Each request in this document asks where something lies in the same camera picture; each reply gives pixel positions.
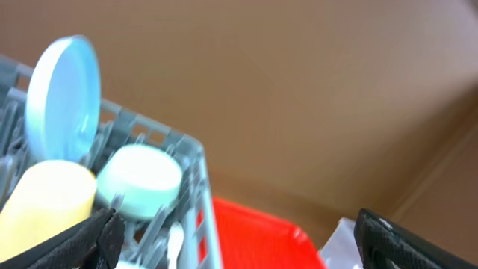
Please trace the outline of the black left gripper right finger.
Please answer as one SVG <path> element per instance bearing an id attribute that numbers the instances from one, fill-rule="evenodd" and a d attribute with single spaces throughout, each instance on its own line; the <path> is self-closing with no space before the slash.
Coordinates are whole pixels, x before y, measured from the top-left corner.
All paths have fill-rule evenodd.
<path id="1" fill-rule="evenodd" d="M 374 211 L 359 211 L 354 238 L 364 269 L 474 269 Z"/>

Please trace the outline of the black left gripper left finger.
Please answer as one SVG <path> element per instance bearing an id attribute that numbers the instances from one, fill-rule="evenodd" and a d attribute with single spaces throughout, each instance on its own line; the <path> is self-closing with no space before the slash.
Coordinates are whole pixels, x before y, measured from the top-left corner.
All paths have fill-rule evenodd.
<path id="1" fill-rule="evenodd" d="M 1 263 L 2 269 L 115 268 L 125 240 L 125 221 L 112 208 Z"/>

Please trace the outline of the yellow plastic cup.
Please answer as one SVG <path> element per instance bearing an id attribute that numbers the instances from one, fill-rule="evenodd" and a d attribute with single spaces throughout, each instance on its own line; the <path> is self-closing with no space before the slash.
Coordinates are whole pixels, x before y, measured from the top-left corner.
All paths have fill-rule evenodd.
<path id="1" fill-rule="evenodd" d="M 42 161 L 28 168 L 1 210 L 1 260 L 47 241 L 86 220 L 96 176 L 71 161 Z"/>

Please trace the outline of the white plastic spoon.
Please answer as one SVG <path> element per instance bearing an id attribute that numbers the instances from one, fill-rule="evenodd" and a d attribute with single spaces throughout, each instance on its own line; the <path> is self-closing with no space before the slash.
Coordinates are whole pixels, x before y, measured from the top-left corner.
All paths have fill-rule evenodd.
<path id="1" fill-rule="evenodd" d="M 174 222 L 169 229 L 167 242 L 167 268 L 176 269 L 179 253 L 184 242 L 184 229 L 179 222 Z"/>

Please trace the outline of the green bowl with leftovers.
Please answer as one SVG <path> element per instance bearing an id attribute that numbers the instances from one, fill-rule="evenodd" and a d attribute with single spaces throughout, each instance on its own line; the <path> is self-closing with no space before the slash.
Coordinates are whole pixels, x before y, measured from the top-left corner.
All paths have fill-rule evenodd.
<path id="1" fill-rule="evenodd" d="M 105 205 L 123 194 L 119 213 L 150 221 L 163 207 L 170 210 L 179 195 L 183 170 L 164 151 L 143 144 L 118 149 L 96 177 L 96 197 Z"/>

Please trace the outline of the light blue plate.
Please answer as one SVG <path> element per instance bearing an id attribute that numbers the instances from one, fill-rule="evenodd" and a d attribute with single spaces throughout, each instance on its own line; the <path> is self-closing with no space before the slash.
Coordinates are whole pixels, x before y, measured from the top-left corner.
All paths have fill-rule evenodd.
<path id="1" fill-rule="evenodd" d="M 51 43 L 33 70 L 25 103 L 25 136 L 36 161 L 85 156 L 100 106 L 101 75 L 91 42 L 73 35 Z"/>

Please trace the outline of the light blue bowl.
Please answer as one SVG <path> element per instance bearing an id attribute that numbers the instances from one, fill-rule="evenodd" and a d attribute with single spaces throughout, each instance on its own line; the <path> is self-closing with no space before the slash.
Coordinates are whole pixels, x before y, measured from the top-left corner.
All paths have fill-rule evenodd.
<path id="1" fill-rule="evenodd" d="M 118 261 L 114 269 L 147 269 L 144 266 L 127 261 Z"/>

